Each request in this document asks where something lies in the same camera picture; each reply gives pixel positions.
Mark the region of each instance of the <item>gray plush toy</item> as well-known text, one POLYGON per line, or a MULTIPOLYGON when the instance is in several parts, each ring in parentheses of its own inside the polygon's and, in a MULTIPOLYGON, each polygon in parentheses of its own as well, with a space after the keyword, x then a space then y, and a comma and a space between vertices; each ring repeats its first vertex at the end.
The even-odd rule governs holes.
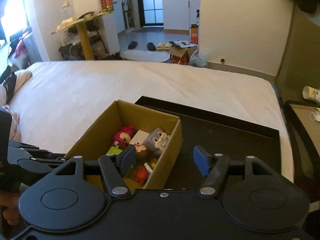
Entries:
POLYGON ((155 154, 156 157, 159 157, 168 144, 169 138, 170 135, 167 135, 158 127, 148 135, 142 145, 146 146, 150 152, 155 154))

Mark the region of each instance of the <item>white rug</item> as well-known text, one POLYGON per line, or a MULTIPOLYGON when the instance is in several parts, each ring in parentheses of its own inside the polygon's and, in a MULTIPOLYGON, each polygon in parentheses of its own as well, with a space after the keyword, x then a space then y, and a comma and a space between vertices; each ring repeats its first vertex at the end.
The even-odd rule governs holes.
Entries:
POLYGON ((127 50, 122 53, 122 58, 140 62, 166 62, 170 58, 168 52, 127 50))

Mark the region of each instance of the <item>slipper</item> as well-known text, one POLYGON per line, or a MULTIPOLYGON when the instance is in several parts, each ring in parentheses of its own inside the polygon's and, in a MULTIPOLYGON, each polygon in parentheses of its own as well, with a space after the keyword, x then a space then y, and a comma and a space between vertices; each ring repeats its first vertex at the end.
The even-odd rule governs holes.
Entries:
POLYGON ((136 41, 131 41, 128 49, 135 49, 138 46, 138 43, 136 41))
POLYGON ((158 44, 157 50, 164 50, 164 44, 162 42, 158 44))
POLYGON ((167 43, 164 47, 164 50, 170 50, 170 48, 172 47, 172 44, 171 43, 167 43))
POLYGON ((149 42, 147 44, 147 49, 150 50, 150 51, 155 51, 156 50, 156 47, 155 45, 152 43, 152 42, 149 42))

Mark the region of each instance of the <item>bed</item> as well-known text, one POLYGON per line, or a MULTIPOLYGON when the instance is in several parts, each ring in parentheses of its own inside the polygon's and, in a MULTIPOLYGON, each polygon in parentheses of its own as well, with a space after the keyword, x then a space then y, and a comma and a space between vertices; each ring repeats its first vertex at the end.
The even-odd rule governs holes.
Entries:
POLYGON ((35 63, 10 102, 20 114, 21 141, 67 153, 114 101, 142 95, 196 107, 280 131, 282 174, 293 181, 284 119, 264 79, 190 66, 131 61, 35 63))

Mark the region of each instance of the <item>doorway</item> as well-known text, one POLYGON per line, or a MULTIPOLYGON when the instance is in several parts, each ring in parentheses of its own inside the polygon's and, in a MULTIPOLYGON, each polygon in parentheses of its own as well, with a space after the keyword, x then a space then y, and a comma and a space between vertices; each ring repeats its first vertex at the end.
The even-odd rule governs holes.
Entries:
POLYGON ((141 26, 163 25, 162 0, 138 0, 141 26))

